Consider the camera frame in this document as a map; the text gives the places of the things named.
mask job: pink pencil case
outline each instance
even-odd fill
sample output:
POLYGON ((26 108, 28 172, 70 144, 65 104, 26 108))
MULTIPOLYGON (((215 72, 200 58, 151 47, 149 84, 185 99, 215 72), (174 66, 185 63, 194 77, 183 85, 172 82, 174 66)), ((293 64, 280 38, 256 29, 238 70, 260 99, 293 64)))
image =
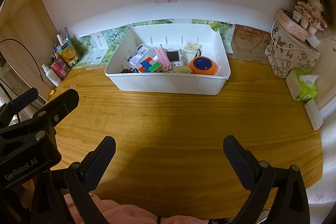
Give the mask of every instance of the pink pencil case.
POLYGON ((296 23, 294 19, 289 17, 285 10, 282 10, 277 18, 277 21, 285 29, 287 33, 294 36, 296 39, 299 39, 302 42, 305 42, 308 32, 301 25, 296 23))

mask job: white plastic bin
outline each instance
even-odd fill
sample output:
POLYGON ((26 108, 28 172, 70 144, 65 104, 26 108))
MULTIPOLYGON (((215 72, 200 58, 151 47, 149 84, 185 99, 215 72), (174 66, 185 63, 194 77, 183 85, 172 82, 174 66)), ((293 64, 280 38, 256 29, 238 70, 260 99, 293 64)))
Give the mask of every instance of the white plastic bin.
MULTIPOLYGON (((188 66, 191 59, 184 59, 188 66)), ((203 24, 157 24, 132 27, 125 35, 110 62, 105 74, 124 91, 167 92, 187 94, 218 94, 230 76, 230 67, 219 32, 203 24), (202 56, 212 59, 217 70, 214 76, 183 73, 120 73, 130 69, 128 57, 141 44, 165 49, 183 49, 186 42, 201 45, 202 56)))

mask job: device screen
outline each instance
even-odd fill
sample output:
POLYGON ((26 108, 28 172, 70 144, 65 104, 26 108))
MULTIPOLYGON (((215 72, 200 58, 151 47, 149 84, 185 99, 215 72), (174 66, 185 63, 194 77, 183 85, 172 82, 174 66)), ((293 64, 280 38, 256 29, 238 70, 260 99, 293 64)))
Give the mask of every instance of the device screen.
POLYGON ((167 57, 170 62, 178 62, 180 61, 179 51, 176 52, 167 52, 167 57))

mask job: white electronic device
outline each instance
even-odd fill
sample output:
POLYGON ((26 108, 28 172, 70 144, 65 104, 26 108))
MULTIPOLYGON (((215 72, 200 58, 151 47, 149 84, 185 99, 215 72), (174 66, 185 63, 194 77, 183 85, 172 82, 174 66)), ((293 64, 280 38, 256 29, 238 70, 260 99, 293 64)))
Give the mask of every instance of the white electronic device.
POLYGON ((167 50, 166 53, 172 67, 183 66, 182 49, 167 50))

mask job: metal screw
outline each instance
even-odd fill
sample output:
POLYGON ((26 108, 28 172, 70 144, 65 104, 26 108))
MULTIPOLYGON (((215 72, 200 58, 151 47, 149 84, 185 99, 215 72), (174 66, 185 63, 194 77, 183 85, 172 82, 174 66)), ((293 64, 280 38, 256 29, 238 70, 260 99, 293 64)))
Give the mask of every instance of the metal screw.
POLYGON ((45 132, 43 130, 41 130, 41 131, 36 133, 35 138, 38 141, 38 140, 42 139, 44 136, 45 136, 45 132))
POLYGON ((298 171, 298 170, 299 170, 299 167, 298 167, 297 165, 293 164, 293 165, 292 165, 292 169, 293 169, 294 171, 298 171))
POLYGON ((39 114, 37 114, 39 117, 43 116, 45 114, 45 111, 41 111, 39 114))
POLYGON ((77 169, 77 168, 79 167, 79 165, 80 165, 80 163, 77 162, 77 161, 75 161, 75 162, 73 162, 73 163, 70 165, 70 167, 71 167, 72 169, 77 169))
POLYGON ((268 167, 268 162, 266 160, 261 160, 259 164, 261 167, 264 167, 264 168, 268 167))

